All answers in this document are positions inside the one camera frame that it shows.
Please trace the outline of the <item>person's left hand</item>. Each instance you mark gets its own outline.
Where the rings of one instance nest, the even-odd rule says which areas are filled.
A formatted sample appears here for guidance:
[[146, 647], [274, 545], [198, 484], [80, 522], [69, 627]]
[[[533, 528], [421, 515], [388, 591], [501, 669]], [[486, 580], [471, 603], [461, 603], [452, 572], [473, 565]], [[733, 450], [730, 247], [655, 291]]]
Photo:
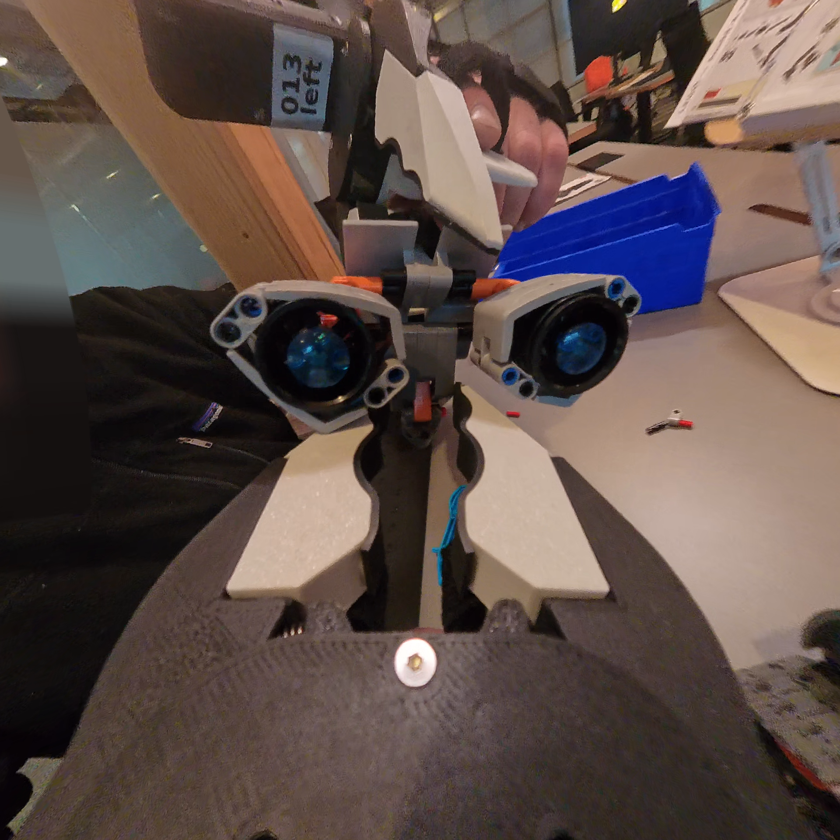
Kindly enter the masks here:
[[500, 224], [535, 224], [559, 194], [570, 153], [559, 100], [529, 68], [487, 45], [436, 45], [430, 56], [461, 90], [480, 148], [537, 177], [532, 187], [493, 185]]

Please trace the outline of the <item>wooden pillar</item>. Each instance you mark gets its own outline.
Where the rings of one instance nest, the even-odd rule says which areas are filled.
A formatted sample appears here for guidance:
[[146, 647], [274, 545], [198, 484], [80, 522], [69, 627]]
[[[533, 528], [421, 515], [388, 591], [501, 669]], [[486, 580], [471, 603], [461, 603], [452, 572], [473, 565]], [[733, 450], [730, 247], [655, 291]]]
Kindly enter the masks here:
[[130, 2], [26, 6], [238, 290], [344, 274], [269, 129], [185, 119], [164, 104]]

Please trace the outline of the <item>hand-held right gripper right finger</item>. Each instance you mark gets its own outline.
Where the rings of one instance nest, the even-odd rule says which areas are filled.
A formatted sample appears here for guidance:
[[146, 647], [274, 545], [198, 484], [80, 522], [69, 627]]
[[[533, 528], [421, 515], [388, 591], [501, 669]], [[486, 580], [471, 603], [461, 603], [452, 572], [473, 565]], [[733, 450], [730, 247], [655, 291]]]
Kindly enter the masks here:
[[458, 535], [469, 588], [486, 607], [602, 600], [610, 585], [549, 454], [477, 392], [457, 392]]

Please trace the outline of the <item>white articulated holder stand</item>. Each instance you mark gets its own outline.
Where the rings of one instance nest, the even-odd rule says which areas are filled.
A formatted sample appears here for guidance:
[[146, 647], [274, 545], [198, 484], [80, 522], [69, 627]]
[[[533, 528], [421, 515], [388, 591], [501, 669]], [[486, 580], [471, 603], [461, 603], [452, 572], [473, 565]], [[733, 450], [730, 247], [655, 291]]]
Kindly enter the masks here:
[[810, 207], [815, 257], [734, 278], [718, 297], [804, 383], [839, 395], [838, 197], [826, 142], [794, 154]]

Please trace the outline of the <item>white instruction booklet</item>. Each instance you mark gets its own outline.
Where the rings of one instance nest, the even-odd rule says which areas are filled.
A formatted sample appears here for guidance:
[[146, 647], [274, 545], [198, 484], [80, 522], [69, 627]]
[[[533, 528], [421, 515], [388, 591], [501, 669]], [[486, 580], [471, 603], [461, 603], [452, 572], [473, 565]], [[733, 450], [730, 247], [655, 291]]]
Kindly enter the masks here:
[[717, 146], [839, 137], [839, 2], [737, 2], [668, 130], [702, 124]]

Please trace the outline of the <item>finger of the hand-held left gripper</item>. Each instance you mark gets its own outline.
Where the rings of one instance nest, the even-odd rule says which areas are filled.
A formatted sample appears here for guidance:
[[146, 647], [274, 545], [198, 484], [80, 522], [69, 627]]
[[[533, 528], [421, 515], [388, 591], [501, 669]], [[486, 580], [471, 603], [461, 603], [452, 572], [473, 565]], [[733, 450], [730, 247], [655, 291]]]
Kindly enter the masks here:
[[490, 174], [461, 91], [429, 70], [416, 77], [388, 50], [375, 92], [374, 136], [393, 144], [423, 199], [479, 245], [503, 245]]
[[480, 150], [481, 160], [486, 168], [484, 175], [479, 175], [479, 190], [481, 192], [493, 191], [495, 184], [527, 188], [536, 187], [538, 177], [530, 170], [514, 161], [511, 161], [503, 154], [491, 150]]

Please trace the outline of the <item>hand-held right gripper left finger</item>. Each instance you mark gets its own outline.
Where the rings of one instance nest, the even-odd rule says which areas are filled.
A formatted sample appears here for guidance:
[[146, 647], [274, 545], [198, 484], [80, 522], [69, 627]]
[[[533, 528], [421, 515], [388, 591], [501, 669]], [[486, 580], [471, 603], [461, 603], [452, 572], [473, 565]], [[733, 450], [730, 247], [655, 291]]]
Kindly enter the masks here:
[[290, 452], [228, 579], [230, 598], [351, 605], [366, 591], [363, 552], [379, 528], [379, 501], [361, 457], [374, 431], [352, 423]]

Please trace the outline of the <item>blue plastic bin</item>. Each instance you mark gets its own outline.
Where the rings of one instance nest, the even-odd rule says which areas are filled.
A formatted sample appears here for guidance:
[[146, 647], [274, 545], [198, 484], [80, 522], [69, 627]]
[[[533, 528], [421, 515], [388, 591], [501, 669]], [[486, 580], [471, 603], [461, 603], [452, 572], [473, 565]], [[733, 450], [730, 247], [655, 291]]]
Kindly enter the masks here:
[[641, 314], [700, 303], [720, 207], [693, 163], [675, 177], [645, 181], [561, 208], [509, 237], [496, 277], [530, 280], [603, 274], [628, 280]]

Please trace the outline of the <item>grey orange tracked toy robot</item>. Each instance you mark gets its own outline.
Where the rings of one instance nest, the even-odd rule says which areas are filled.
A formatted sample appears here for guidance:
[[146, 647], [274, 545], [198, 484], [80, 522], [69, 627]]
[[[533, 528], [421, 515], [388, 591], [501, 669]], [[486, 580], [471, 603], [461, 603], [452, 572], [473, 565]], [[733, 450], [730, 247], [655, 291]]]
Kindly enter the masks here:
[[813, 615], [793, 655], [737, 673], [755, 717], [826, 788], [839, 785], [839, 611]]

